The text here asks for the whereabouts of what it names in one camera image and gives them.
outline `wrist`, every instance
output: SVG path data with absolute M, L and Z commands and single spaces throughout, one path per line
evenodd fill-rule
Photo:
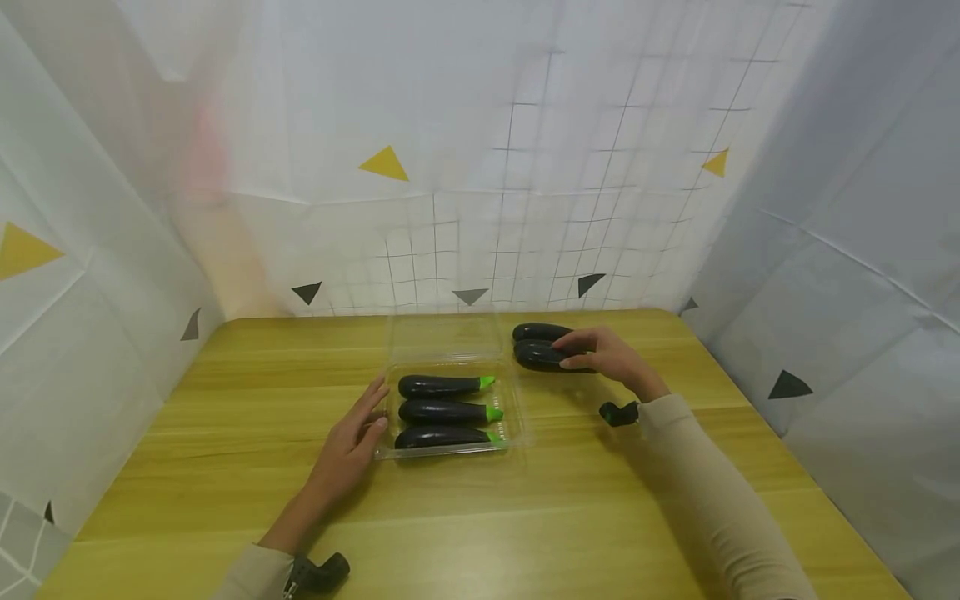
M 637 371 L 634 377 L 624 382 L 628 390 L 634 393 L 640 402 L 653 402 L 657 398 L 668 396 L 670 388 L 656 372 Z

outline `wooden table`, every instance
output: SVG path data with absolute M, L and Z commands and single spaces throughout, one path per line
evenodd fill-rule
M 821 598 L 907 598 L 676 316 L 505 314 L 608 324 L 684 394 L 762 495 Z M 309 471 L 326 430 L 383 365 L 383 317 L 221 327 L 38 598 L 206 598 Z M 383 461 L 310 556 L 348 557 L 350 598 L 725 597 L 636 427 L 596 407 L 592 375 L 522 372 L 533 446 Z

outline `beige sleeve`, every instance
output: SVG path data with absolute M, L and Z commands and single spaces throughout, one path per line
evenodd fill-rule
M 212 600 L 281 600 L 294 557 L 251 544 L 227 572 Z
M 816 592 L 777 522 L 740 471 L 673 394 L 639 405 L 639 421 L 736 600 L 807 600 Z

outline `white backdrop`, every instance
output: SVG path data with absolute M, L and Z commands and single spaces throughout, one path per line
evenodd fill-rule
M 844 5 L 684 312 L 918 600 L 960 593 L 958 22 Z
M 0 82 L 0 594 L 28 597 L 223 317 L 2 13 Z
M 233 318 L 679 308 L 831 6 L 5 10 Z

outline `eggplant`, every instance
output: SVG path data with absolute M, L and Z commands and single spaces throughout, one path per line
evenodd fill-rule
M 560 361 L 575 354 L 558 350 L 541 340 L 521 340 L 514 345 L 514 358 L 521 367 L 531 371 L 596 372 L 593 369 L 564 369 Z
M 488 444 L 499 442 L 493 433 L 451 425 L 416 425 L 396 436 L 394 448 L 426 448 L 431 445 Z
M 424 425 L 471 425 L 503 419 L 498 408 L 458 400 L 407 400 L 397 412 L 408 423 Z
M 396 384 L 400 395 L 408 400 L 434 400 L 465 396 L 489 388 L 496 377 L 438 377 L 435 375 L 403 375 Z
M 551 323 L 521 323 L 514 327 L 514 342 L 520 340 L 547 340 L 556 342 L 573 329 Z

